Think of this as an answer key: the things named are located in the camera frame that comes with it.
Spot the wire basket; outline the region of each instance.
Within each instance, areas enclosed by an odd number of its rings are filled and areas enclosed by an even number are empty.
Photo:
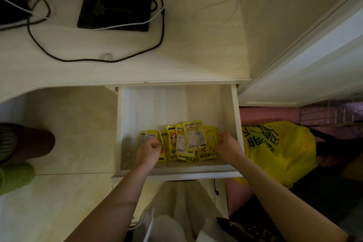
[[[363,124],[363,100],[325,100],[301,107],[304,126],[349,126]]]

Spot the person's left arm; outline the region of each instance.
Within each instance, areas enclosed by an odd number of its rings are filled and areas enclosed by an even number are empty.
[[[161,146],[150,139],[137,151],[136,165],[78,225],[65,242],[120,242],[125,239],[146,177],[158,162]]]

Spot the person's right arm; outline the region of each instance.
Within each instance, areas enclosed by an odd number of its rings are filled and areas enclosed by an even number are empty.
[[[245,156],[239,142],[229,133],[221,134],[219,139],[218,154],[246,178],[286,241],[346,242],[348,240],[345,231],[283,187]]]

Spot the drawer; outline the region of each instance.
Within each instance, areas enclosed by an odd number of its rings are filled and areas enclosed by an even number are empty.
[[[142,130],[166,130],[166,125],[202,120],[220,132],[228,131],[243,148],[235,85],[181,85],[119,87],[114,181],[134,166],[138,134]],[[148,178],[163,181],[241,176],[219,157],[193,162],[160,162]]]

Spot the striped object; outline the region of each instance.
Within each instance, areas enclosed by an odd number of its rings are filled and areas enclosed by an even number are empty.
[[[0,164],[5,162],[13,153],[17,138],[11,127],[0,125]]]

